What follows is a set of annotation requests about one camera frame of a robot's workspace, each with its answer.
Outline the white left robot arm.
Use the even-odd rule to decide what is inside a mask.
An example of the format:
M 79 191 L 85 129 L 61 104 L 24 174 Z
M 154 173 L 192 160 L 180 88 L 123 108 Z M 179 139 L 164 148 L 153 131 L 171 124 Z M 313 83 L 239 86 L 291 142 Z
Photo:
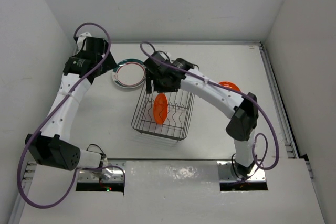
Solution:
M 69 57 L 63 69 L 61 84 L 48 113 L 50 119 L 38 131 L 29 152 L 39 165 L 74 170 L 98 168 L 102 153 L 80 149 L 70 143 L 70 131 L 79 104 L 96 77 L 114 69 L 112 54 L 105 55 L 108 42 L 84 33 L 76 40 L 76 54 Z

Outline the orange plastic plate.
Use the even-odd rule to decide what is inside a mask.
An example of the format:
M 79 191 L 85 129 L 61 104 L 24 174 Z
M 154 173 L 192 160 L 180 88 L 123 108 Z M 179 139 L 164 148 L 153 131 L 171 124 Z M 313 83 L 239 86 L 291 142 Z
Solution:
M 222 86 L 224 86 L 224 87 L 228 87 L 228 88 L 231 88 L 233 90 L 240 91 L 240 88 L 237 85 L 235 85 L 234 83 L 232 83 L 232 82 L 222 81 L 219 84 L 222 85 Z
M 159 93 L 154 100 L 153 115 L 158 125 L 163 125 L 167 117 L 168 102 L 164 93 Z

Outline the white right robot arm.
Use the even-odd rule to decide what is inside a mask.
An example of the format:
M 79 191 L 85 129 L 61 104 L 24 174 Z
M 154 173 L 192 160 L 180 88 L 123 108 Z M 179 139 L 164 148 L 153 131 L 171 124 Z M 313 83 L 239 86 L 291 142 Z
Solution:
M 223 86 L 211 85 L 211 79 L 207 79 L 194 64 L 182 58 L 170 62 L 160 52 L 155 52 L 144 62 L 144 66 L 146 81 L 153 83 L 154 91 L 189 92 L 213 105 L 229 118 L 226 132 L 235 144 L 236 177 L 246 178 L 255 164 L 252 148 L 258 119 L 256 106 L 238 93 L 228 91 Z

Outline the white plate green red rim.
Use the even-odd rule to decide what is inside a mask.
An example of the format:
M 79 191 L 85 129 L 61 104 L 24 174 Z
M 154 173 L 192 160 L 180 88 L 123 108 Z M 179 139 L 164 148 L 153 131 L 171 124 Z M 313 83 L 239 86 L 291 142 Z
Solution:
M 145 82 L 145 67 L 139 59 L 125 59 L 112 70 L 113 82 L 125 89 L 137 88 Z

